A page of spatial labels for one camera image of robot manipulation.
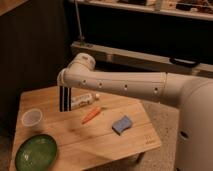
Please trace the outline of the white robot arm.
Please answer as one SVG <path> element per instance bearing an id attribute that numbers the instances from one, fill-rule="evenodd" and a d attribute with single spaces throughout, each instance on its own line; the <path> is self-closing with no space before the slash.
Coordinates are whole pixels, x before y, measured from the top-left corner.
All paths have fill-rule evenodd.
<path id="1" fill-rule="evenodd" d="M 80 53 L 57 76 L 60 98 L 83 88 L 159 102 L 179 110 L 174 171 L 213 171 L 213 79 L 166 72 L 100 72 Z"/>

